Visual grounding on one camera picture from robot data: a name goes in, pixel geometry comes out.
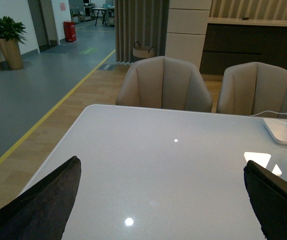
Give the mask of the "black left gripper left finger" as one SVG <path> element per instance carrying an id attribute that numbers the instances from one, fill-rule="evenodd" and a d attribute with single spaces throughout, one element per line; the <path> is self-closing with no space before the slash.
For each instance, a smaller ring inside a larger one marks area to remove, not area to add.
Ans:
<path id="1" fill-rule="evenodd" d="M 0 209 L 0 240 L 60 240 L 74 206 L 81 161 L 71 157 Z"/>

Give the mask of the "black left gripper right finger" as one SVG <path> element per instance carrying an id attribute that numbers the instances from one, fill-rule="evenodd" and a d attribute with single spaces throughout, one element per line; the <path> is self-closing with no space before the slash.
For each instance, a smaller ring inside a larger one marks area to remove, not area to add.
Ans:
<path id="1" fill-rule="evenodd" d="M 243 177 L 265 238 L 287 240 L 287 181 L 252 160 L 244 167 Z"/>

